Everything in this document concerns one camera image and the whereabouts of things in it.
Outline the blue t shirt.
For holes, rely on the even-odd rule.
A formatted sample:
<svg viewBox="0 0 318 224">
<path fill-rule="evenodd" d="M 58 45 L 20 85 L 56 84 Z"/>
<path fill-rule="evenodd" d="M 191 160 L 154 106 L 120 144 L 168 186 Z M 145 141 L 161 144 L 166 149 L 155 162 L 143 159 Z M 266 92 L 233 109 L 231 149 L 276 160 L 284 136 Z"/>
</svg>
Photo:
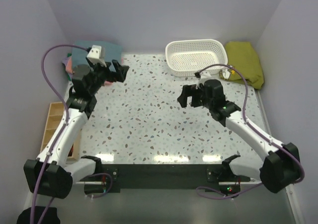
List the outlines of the blue t shirt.
<svg viewBox="0 0 318 224">
<path fill-rule="evenodd" d="M 122 46 L 106 42 L 106 41 L 86 41 L 86 40 L 77 40 L 75 42 L 76 46 L 80 46 L 83 48 L 90 48 L 92 45 L 98 45 L 105 49 L 105 57 L 104 60 L 106 62 L 112 62 L 112 60 L 117 60 L 121 64 L 121 54 L 122 54 Z M 87 52 L 84 50 L 73 48 L 72 49 L 72 69 L 74 69 L 78 65 L 88 65 L 86 61 Z"/>
</svg>

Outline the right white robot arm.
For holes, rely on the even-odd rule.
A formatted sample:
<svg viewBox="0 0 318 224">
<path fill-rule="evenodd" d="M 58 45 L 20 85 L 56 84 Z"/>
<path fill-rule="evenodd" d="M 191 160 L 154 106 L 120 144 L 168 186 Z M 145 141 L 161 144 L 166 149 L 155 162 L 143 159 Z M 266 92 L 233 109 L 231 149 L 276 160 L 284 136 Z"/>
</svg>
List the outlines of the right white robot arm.
<svg viewBox="0 0 318 224">
<path fill-rule="evenodd" d="M 262 161 L 262 164 L 244 164 L 238 154 L 226 158 L 221 169 L 225 180 L 232 181 L 237 176 L 253 178 L 272 193 L 303 180 L 304 169 L 296 145 L 284 144 L 255 125 L 244 109 L 226 99 L 219 80 L 203 78 L 198 84 L 184 85 L 177 99 L 182 108 L 187 106 L 188 98 L 191 107 L 207 108 L 215 121 L 241 137 Z"/>
</svg>

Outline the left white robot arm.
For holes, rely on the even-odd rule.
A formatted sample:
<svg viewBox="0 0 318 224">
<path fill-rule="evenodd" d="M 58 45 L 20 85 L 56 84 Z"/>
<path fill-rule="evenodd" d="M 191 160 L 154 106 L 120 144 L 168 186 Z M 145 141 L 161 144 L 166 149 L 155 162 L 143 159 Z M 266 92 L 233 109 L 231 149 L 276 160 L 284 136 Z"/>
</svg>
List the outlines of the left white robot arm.
<svg viewBox="0 0 318 224">
<path fill-rule="evenodd" d="M 30 191 L 64 199 L 72 185 L 89 177 L 98 180 L 103 175 L 101 159 L 84 155 L 77 162 L 66 167 L 71 147 L 81 129 L 89 120 L 97 104 L 96 93 L 109 82 L 124 82 L 129 66 L 117 60 L 104 65 L 88 63 L 74 68 L 73 85 L 69 89 L 67 101 L 63 103 L 64 114 L 48 142 L 35 160 L 27 160 L 23 170 Z"/>
</svg>

